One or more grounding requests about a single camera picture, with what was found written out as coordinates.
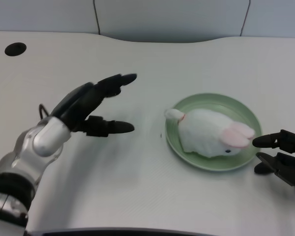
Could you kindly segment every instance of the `bunny ear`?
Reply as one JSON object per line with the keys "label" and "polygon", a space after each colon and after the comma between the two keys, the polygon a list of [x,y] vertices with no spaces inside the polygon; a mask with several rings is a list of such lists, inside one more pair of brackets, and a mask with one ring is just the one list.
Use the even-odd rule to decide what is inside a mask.
{"label": "bunny ear", "polygon": [[252,139],[255,136],[255,131],[244,123],[234,122],[230,128],[242,134],[247,139]]}
{"label": "bunny ear", "polygon": [[250,142],[249,139],[231,127],[223,130],[220,141],[234,148],[245,148]]}

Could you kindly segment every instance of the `white plush rabbit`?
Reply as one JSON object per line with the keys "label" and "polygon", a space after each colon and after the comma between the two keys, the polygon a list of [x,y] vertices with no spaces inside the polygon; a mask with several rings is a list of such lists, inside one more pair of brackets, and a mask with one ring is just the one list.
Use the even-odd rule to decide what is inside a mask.
{"label": "white plush rabbit", "polygon": [[178,121],[179,138],[185,152],[197,152],[206,157],[238,154],[250,144],[255,131],[228,116],[206,109],[187,114],[176,109],[165,111],[167,119]]}

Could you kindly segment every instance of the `robotic arm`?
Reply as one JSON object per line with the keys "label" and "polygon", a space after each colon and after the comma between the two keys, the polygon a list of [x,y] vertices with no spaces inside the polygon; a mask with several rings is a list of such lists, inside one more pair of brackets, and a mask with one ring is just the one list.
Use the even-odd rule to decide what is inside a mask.
{"label": "robotic arm", "polygon": [[[295,134],[281,130],[279,133],[255,138],[252,144],[258,148],[280,148],[285,152],[294,153]],[[295,157],[281,152],[278,152],[274,157],[263,152],[258,152],[256,156],[262,161],[255,167],[256,174],[274,173],[290,186],[295,186]]]}
{"label": "robotic arm", "polygon": [[[136,74],[115,75],[98,82],[86,83],[71,91],[49,115],[40,105],[42,120],[24,131],[14,150],[0,161],[0,219],[26,226],[28,210],[40,179],[47,166],[61,154],[63,144],[71,132],[85,132],[87,136],[107,137],[109,134],[134,130],[123,121],[105,121],[89,116],[105,97],[121,92],[120,87],[133,82]],[[47,117],[42,117],[42,110]]]}

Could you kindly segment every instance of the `table surface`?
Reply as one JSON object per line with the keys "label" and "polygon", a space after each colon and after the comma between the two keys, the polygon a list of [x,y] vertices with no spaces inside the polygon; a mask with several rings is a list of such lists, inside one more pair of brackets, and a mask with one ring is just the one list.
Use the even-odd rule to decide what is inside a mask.
{"label": "table surface", "polygon": [[[20,56],[4,54],[23,42]],[[170,44],[83,33],[0,32],[0,159],[16,138],[72,89],[137,73],[93,113],[136,130],[108,138],[73,134],[50,165],[29,212],[28,230],[139,227],[219,236],[295,236],[295,188],[254,175],[255,159],[211,173],[166,143],[163,111],[195,93],[247,105],[263,133],[295,132],[295,39],[231,37]],[[275,154],[277,150],[267,150]]]}

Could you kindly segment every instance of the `black wire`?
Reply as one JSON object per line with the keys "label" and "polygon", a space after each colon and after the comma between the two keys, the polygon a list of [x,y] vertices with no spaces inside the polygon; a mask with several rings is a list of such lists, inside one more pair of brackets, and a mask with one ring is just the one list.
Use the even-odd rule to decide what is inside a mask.
{"label": "black wire", "polygon": [[43,112],[45,113],[46,117],[49,116],[49,113],[48,113],[48,111],[46,110],[46,108],[44,107],[43,104],[39,104],[38,109],[39,109],[39,116],[40,116],[40,119],[43,119],[43,118],[44,118],[44,117],[43,117]]}
{"label": "black wire", "polygon": [[96,23],[97,23],[98,34],[100,35],[100,27],[99,27],[99,22],[98,22],[98,17],[97,17],[97,11],[96,11],[96,6],[95,6],[95,0],[93,0],[93,7],[94,7],[94,12],[95,12],[95,17],[96,17]]}

